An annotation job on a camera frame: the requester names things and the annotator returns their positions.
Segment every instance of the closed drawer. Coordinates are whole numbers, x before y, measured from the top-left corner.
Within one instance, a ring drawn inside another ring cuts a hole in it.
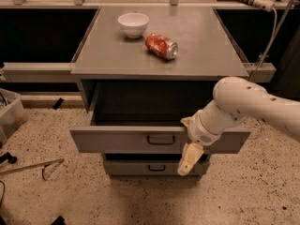
[[[109,176],[121,175],[176,175],[179,161],[104,161]],[[202,176],[209,167],[209,161],[197,163],[188,175]]]

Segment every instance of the drawer front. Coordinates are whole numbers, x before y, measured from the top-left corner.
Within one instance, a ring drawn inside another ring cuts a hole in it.
[[[183,127],[74,127],[70,130],[81,153],[169,153],[179,154],[188,135]],[[230,128],[205,150],[238,153],[250,131]]]
[[[181,153],[188,140],[182,127],[75,127],[81,153]]]
[[[121,175],[171,175],[177,173],[178,162],[175,161],[104,161],[104,169],[109,176]],[[209,161],[197,163],[189,175],[202,176],[209,166]]]

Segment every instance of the gray cabinet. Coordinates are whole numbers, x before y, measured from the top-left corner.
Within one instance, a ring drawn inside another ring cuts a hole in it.
[[[117,18],[130,11],[150,17],[148,32],[176,38],[174,60],[147,51],[144,37],[124,37]],[[177,175],[189,143],[180,119],[212,99],[219,78],[248,75],[237,57],[210,7],[103,7],[72,69],[88,112],[85,125],[70,129],[78,150],[101,153],[108,175]],[[248,135],[224,132],[190,175],[204,174],[213,153],[237,153]]]

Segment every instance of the white bowl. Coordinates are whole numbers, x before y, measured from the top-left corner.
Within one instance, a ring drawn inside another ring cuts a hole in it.
[[[141,13],[126,13],[118,21],[121,31],[129,38],[139,38],[146,30],[149,18]]]

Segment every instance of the soda can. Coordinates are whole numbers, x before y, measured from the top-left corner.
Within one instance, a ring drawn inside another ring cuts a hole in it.
[[[177,43],[161,34],[150,34],[145,41],[145,45],[152,53],[168,60],[174,59],[178,52]]]

